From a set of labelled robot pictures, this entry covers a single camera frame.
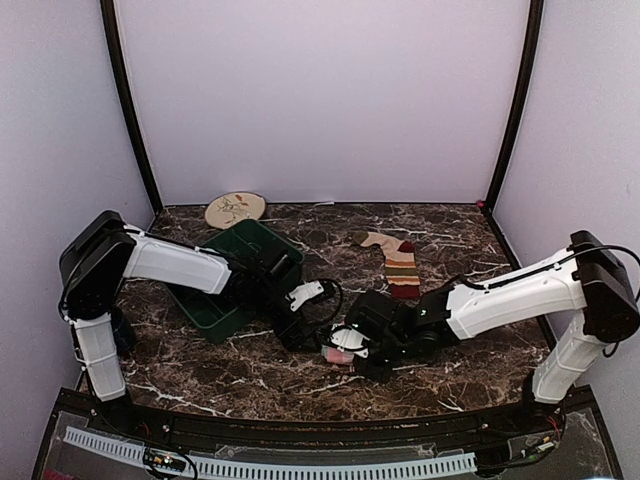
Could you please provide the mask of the black frame post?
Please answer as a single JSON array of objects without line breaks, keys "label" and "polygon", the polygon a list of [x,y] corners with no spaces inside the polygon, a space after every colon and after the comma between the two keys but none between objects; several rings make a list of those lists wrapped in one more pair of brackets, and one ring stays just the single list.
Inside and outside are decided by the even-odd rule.
[{"label": "black frame post", "polygon": [[509,163],[514,151],[525,104],[533,74],[538,40],[544,12],[543,0],[531,0],[525,29],[523,48],[519,62],[511,107],[507,118],[503,139],[497,156],[494,172],[484,201],[485,207],[492,212],[506,179]]},{"label": "black frame post", "polygon": [[150,203],[154,216],[157,216],[163,211],[164,204],[152,171],[151,161],[146,149],[143,132],[139,122],[136,106],[134,104],[133,92],[129,82],[122,39],[118,25],[116,2],[113,0],[100,0],[99,5],[120,109],[146,197]]}]

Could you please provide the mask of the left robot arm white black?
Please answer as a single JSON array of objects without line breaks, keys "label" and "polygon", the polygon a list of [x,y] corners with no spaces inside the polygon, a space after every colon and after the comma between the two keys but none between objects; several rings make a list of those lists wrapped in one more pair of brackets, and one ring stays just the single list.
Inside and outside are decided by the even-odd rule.
[{"label": "left robot arm white black", "polygon": [[327,323],[306,320],[302,307],[342,294],[330,280],[303,282],[303,261],[288,239],[252,219],[188,246],[128,225],[115,211],[102,212],[60,256],[58,311],[74,332],[95,397],[105,403],[103,421],[120,436],[141,427],[140,412],[122,399],[128,392],[114,337],[123,320],[115,303],[126,281],[167,285],[212,343],[258,317],[286,350],[318,352]]}]

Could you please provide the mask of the pink sock with green patches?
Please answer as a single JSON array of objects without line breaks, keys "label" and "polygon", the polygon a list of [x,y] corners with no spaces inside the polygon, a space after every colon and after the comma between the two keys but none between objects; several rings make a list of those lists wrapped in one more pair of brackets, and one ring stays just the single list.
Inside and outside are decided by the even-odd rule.
[{"label": "pink sock with green patches", "polygon": [[336,365],[352,365],[354,361],[354,354],[351,352],[344,352],[337,348],[323,345],[322,356],[331,364]]}]

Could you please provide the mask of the striped beige brown sock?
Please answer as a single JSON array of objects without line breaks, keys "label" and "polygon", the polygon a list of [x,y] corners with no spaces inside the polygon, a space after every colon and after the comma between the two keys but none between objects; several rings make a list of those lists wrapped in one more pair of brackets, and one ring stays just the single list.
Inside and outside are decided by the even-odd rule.
[{"label": "striped beige brown sock", "polygon": [[384,256],[384,274],[394,299],[412,300],[420,296],[421,281],[411,242],[393,236],[357,231],[355,244],[363,248],[378,247]]}]

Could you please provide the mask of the round embroidered plate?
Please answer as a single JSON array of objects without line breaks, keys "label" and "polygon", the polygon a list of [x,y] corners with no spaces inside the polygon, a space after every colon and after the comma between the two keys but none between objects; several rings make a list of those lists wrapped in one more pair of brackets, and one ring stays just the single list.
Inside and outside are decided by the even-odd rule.
[{"label": "round embroidered plate", "polygon": [[204,213],[208,226],[226,230],[245,220],[259,220],[266,210],[265,199],[252,192],[232,192],[214,199]]}]

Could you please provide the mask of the black left frame post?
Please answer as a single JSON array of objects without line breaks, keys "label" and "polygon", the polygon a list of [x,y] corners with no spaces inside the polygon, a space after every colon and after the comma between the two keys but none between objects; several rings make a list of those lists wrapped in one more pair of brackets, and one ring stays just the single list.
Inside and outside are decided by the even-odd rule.
[{"label": "black left frame post", "polygon": [[134,104],[133,92],[129,82],[122,39],[118,25],[116,2],[113,0],[100,0],[99,5],[120,109],[146,197],[150,203],[154,216],[157,216],[163,211],[164,204],[152,171],[151,161],[146,149],[143,132],[139,122],[136,106]]}]

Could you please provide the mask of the black front table rail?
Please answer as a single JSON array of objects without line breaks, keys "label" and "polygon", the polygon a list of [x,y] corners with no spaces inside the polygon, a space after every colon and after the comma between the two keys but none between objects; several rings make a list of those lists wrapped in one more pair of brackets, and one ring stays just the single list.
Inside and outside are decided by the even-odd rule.
[{"label": "black front table rail", "polygon": [[347,450],[426,444],[437,451],[496,450],[507,455],[510,440],[542,434],[562,438],[561,406],[512,404],[467,413],[379,421],[285,422],[189,414],[140,405],[107,407],[87,394],[60,401],[109,433],[149,440],[157,446],[212,451],[224,445],[293,450]]}]

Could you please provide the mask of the green plastic divider tray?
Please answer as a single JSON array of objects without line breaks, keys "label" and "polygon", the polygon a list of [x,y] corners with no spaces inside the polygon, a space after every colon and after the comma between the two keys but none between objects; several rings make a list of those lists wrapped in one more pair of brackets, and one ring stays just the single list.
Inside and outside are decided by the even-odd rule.
[{"label": "green plastic divider tray", "polygon": [[[246,219],[215,235],[204,245],[254,266],[279,292],[287,294],[301,283],[304,254],[286,237],[256,220]],[[167,289],[199,333],[221,344],[249,322],[274,313],[258,279],[244,269],[231,274],[219,295],[169,284]]]}]

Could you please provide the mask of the dark blue cup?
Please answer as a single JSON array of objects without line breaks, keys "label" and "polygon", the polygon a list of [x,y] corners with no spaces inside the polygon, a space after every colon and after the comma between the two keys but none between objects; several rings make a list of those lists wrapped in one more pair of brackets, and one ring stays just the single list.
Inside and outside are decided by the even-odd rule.
[{"label": "dark blue cup", "polygon": [[117,306],[111,311],[112,332],[119,356],[130,352],[137,343],[137,337],[133,327],[124,312]]}]

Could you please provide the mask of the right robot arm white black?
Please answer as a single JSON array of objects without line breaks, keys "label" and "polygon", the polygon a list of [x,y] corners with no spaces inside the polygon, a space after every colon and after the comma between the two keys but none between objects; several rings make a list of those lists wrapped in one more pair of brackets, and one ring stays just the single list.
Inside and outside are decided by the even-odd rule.
[{"label": "right robot arm white black", "polygon": [[522,320],[571,312],[569,326],[527,379],[525,400],[511,410],[511,426],[530,434],[603,349],[638,331],[639,296],[617,256],[622,250],[580,230],[567,248],[536,264],[482,283],[450,281],[423,294],[414,307],[368,291],[331,329],[327,343],[352,354],[362,375],[382,381],[401,360]]}]

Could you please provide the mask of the small green circuit board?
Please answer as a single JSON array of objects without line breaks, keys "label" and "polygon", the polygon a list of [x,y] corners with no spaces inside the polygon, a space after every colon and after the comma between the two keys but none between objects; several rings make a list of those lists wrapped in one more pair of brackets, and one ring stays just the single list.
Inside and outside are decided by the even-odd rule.
[{"label": "small green circuit board", "polygon": [[143,453],[143,464],[155,469],[173,472],[183,472],[187,467],[187,463],[181,457],[154,449],[148,449]]}]

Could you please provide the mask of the black right frame post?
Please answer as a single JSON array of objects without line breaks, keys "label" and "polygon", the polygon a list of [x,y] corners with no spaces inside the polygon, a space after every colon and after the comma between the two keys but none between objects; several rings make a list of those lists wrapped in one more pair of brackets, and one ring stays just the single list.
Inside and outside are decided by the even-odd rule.
[{"label": "black right frame post", "polygon": [[484,201],[485,207],[492,212],[506,179],[509,163],[514,151],[525,104],[533,74],[538,40],[544,12],[543,0],[531,0],[525,29],[523,48],[519,62],[511,107],[507,118],[503,139],[497,156],[494,172]]}]

